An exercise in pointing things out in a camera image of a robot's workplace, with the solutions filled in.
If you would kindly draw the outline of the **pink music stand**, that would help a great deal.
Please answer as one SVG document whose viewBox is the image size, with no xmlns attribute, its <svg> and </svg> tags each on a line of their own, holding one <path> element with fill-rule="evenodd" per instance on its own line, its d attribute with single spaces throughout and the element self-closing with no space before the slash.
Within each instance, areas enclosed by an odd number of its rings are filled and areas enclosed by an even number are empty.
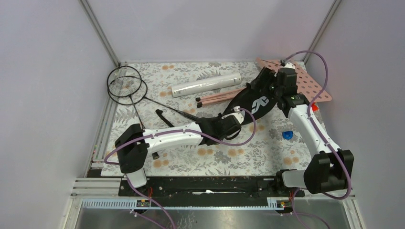
<svg viewBox="0 0 405 229">
<path fill-rule="evenodd" d="M 296 77 L 293 77 L 293 74 L 289 73 L 277 77 L 275 82 L 270 84 L 271 86 L 274 86 L 274 89 L 271 89 L 270 92 L 278 92 L 282 95 L 303 94 L 309 101 L 315 99 L 316 103 L 332 100 L 332 97 L 326 91 L 323 91 L 318 95 L 322 89 L 322 85 L 317 83 L 297 61 L 289 60 L 285 66 L 294 66 Z M 238 88 L 204 97 L 197 97 L 195 98 L 195 101 L 197 102 L 197 107 L 201 108 L 210 104 L 231 100 L 242 90 L 243 88 Z"/>
</svg>

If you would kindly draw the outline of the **black racket bag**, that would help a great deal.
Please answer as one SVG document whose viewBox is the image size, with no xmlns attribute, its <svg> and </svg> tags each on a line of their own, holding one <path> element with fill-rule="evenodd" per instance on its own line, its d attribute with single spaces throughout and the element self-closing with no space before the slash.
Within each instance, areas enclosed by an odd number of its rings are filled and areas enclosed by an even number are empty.
<svg viewBox="0 0 405 229">
<path fill-rule="evenodd" d="M 230 101 L 222 114 L 232 113 L 236 106 L 248 110 L 256 120 L 269 113 L 277 103 L 269 94 L 270 84 L 276 79 L 275 74 L 275 71 L 263 68 L 258 76 L 247 83 L 246 88 Z"/>
</svg>

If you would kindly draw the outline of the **white shuttlecock tube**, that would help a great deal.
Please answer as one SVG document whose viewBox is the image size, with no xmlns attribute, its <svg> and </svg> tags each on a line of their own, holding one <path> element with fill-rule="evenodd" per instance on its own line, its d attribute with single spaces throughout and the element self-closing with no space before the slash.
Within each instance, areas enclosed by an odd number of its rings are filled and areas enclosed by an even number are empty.
<svg viewBox="0 0 405 229">
<path fill-rule="evenodd" d="M 174 98 L 196 93 L 207 92 L 215 89 L 239 85 L 242 82 L 240 73 L 232 73 L 220 76 L 214 76 L 202 80 L 196 80 L 187 83 L 173 85 L 171 87 Z"/>
</svg>

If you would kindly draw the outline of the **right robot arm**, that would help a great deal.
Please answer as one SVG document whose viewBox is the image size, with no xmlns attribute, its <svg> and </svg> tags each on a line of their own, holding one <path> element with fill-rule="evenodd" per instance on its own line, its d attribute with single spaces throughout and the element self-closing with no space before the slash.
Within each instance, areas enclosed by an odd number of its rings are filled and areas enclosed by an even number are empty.
<svg viewBox="0 0 405 229">
<path fill-rule="evenodd" d="M 298 129 L 307 145 L 311 161 L 304 170 L 277 172 L 275 193 L 285 197 L 293 188 L 302 188 L 311 194 L 346 190 L 341 199 L 349 196 L 352 189 L 351 172 L 354 156 L 343 150 L 320 126 L 305 95 L 298 93 L 297 73 L 294 68 L 280 68 L 269 87 L 277 99 L 277 106 Z"/>
</svg>

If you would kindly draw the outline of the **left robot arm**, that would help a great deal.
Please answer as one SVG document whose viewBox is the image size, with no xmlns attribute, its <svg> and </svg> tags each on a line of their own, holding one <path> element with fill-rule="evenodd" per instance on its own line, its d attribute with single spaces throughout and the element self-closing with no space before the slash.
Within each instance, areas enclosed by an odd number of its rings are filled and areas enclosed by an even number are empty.
<svg viewBox="0 0 405 229">
<path fill-rule="evenodd" d="M 180 146 L 215 145 L 241 130 L 240 112 L 212 118 L 199 118 L 187 125 L 165 129 L 143 129 L 131 125 L 116 141 L 118 164 L 127 175 L 136 196 L 148 191 L 144 163 L 148 154 Z"/>
</svg>

